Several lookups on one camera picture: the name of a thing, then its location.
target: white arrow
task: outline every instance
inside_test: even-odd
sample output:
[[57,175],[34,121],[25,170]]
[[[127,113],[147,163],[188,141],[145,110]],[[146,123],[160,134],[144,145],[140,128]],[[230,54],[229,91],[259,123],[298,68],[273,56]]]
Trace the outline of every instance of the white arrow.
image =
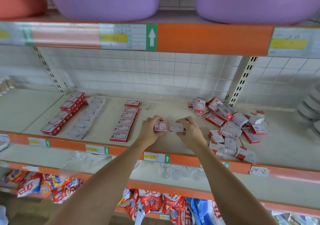
[[156,34],[155,34],[155,32],[153,31],[152,28],[151,28],[151,31],[150,31],[150,34],[149,34],[148,37],[150,38],[150,46],[154,46],[155,45]]

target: human arm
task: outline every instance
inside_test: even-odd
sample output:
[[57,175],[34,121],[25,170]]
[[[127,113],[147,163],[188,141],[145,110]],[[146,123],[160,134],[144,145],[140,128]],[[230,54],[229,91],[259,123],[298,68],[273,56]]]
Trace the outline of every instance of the human arm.
[[277,225],[254,195],[214,155],[192,117],[176,122],[186,129],[185,134],[177,135],[200,160],[226,225]]
[[143,121],[136,141],[79,187],[46,225],[108,224],[138,158],[165,133],[153,130],[159,120],[155,116]]

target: human hand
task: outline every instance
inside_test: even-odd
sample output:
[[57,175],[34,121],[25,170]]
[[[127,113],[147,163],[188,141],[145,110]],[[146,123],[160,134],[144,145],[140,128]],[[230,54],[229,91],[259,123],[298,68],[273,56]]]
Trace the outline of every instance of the human hand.
[[157,121],[163,121],[161,116],[148,117],[142,122],[140,134],[136,140],[136,143],[143,145],[144,149],[154,144],[158,137],[165,134],[165,132],[155,132],[154,126]]
[[176,122],[182,123],[184,129],[186,129],[186,133],[177,132],[177,135],[188,148],[195,152],[197,147],[207,146],[206,139],[191,116],[178,119]]

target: forearm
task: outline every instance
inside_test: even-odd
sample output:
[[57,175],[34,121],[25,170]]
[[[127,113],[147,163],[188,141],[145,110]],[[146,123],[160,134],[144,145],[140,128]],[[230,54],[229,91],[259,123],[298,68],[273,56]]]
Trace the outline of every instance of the forearm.
[[195,150],[226,225],[277,223],[253,194],[214,155],[207,145]]
[[108,224],[143,150],[135,141],[78,188],[47,225]]

